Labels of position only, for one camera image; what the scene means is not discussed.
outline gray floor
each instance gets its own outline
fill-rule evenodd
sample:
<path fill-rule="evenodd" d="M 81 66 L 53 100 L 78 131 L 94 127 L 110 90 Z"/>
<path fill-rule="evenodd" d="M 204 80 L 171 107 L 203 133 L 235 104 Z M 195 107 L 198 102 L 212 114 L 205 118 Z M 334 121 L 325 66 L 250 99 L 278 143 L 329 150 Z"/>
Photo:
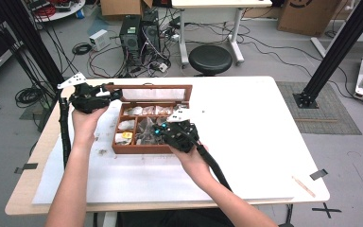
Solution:
<path fill-rule="evenodd" d="M 75 44 L 88 42 L 88 37 L 94 30 L 102 26 L 108 30 L 118 33 L 120 23 L 109 22 L 105 25 L 95 20 L 96 12 L 86 10 L 86 18 L 79 20 L 74 17 L 65 18 L 51 24 L 55 27 L 60 42 L 71 58 L 71 49 Z M 310 37 L 286 33 L 276 29 L 277 22 L 274 20 L 248 20 L 242 25 L 250 29 L 249 35 L 267 45 L 272 46 L 294 46 L 300 48 L 314 57 L 320 59 L 315 47 L 309 41 Z M 187 39 L 196 41 L 213 40 L 219 41 L 221 36 L 214 35 L 206 28 L 190 27 L 187 32 Z M 52 42 L 42 32 L 43 40 L 55 61 L 59 62 L 58 54 L 53 48 Z M 322 43 L 327 45 L 330 39 L 320 38 Z M 274 54 L 261 54 L 254 44 L 257 44 L 261 51 L 275 52 L 283 61 L 304 66 L 313 74 L 319 61 L 314 60 L 303 52 L 294 49 L 268 48 L 251 38 L 245 38 L 241 44 L 245 62 L 239 66 L 233 65 L 230 70 L 220 76 L 272 76 L 277 81 L 299 81 L 307 82 L 310 77 L 300 67 L 290 66 L 282 63 Z M 188 44 L 190 51 L 196 44 Z M 170 48 L 172 53 L 172 66 L 168 74 L 157 74 L 159 77 L 190 77 L 197 72 L 190 66 L 181 69 L 180 57 L 176 46 Z M 354 45 L 343 63 L 340 65 L 348 77 L 348 88 L 354 90 L 358 76 L 358 69 L 361 57 L 363 57 L 363 43 Z M 95 64 L 105 68 L 107 72 L 114 73 L 123 60 L 120 49 L 108 51 L 95 60 Z M 87 56 L 77 56 L 74 60 L 76 68 L 84 75 L 87 72 Z M 68 71 L 65 76 L 72 76 Z M 340 90 L 344 93 L 345 78 L 340 71 L 336 71 L 331 80 L 337 82 Z M 0 226 L 41 226 L 45 217 L 10 217 L 5 214 L 5 206 L 11 192 L 16 185 L 20 175 L 14 174 L 14 169 L 23 166 L 27 162 L 29 152 L 39 139 L 32 120 L 20 120 L 23 109 L 16 107 L 14 96 L 20 90 L 30 86 L 30 82 L 24 71 L 14 58 L 10 58 L 0 68 Z M 325 212 L 315 212 L 312 208 L 322 208 L 322 203 L 296 204 L 292 217 L 295 226 L 363 226 L 363 104 L 357 100 L 344 98 L 338 95 L 347 111 L 350 113 L 362 135 L 318 135 L 303 134 L 302 137 L 308 146 L 319 169 L 325 168 L 329 174 L 324 177 L 331 194 L 331 199 L 326 202 L 329 208 L 339 209 L 341 213 L 331 213 L 331 218 Z M 284 205 L 264 205 L 259 209 L 266 212 L 277 223 L 285 221 Z M 92 215 L 89 214 L 85 226 L 92 225 Z"/>

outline black stool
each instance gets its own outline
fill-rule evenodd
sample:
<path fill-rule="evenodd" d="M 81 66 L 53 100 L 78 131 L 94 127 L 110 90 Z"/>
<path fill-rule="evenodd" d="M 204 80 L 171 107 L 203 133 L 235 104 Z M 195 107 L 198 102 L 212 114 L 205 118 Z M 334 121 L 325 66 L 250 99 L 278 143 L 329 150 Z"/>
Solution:
<path fill-rule="evenodd" d="M 193 49 L 188 61 L 195 70 L 201 72 L 196 77 L 212 77 L 223 73 L 233 62 L 231 54 L 217 45 L 201 45 Z"/>

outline wooden box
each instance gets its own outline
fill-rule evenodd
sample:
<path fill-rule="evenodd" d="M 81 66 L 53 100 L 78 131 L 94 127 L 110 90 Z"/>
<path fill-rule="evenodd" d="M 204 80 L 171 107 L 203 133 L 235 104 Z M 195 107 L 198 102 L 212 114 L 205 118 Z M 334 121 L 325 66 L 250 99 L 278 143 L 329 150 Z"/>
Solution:
<path fill-rule="evenodd" d="M 116 122 L 112 148 L 116 154 L 171 153 L 169 145 L 143 131 L 147 122 L 161 124 L 180 106 L 189 108 L 193 85 L 114 85 L 122 89 L 122 107 Z"/>

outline computer tower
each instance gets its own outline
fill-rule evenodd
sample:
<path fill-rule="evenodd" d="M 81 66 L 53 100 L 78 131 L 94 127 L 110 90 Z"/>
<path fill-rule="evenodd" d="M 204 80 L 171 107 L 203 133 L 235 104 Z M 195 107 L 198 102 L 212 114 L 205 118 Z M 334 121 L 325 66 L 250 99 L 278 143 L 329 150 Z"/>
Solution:
<path fill-rule="evenodd" d="M 141 16 L 126 15 L 120 28 L 120 42 L 128 65 L 142 65 L 144 60 L 143 41 L 141 39 Z"/>
<path fill-rule="evenodd" d="M 144 32 L 143 40 L 144 42 L 148 42 L 148 44 L 146 44 L 147 51 L 161 52 L 158 10 L 149 9 L 145 11 L 141 23 Z"/>

